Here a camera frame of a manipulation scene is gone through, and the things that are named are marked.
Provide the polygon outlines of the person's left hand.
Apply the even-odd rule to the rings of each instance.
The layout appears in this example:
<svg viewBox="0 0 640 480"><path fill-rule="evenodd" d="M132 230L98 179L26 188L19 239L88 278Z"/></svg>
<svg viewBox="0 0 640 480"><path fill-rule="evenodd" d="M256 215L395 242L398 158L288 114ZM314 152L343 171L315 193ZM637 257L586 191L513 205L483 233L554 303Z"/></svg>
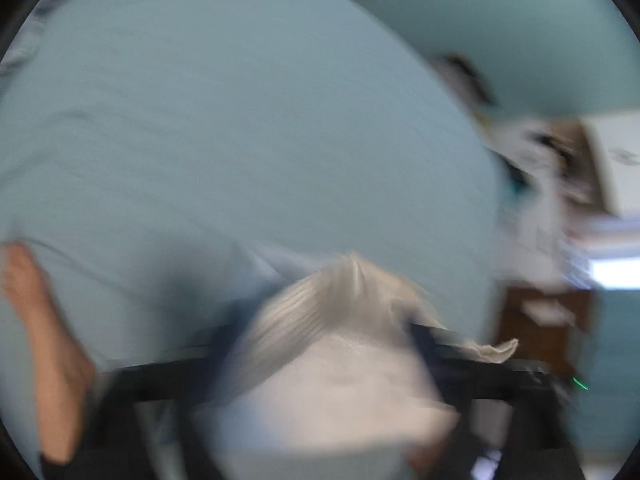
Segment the person's left hand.
<svg viewBox="0 0 640 480"><path fill-rule="evenodd" d="M98 373L58 313L46 274L26 245L6 246L1 284L32 352L41 454L55 465L66 465L78 447Z"/></svg>

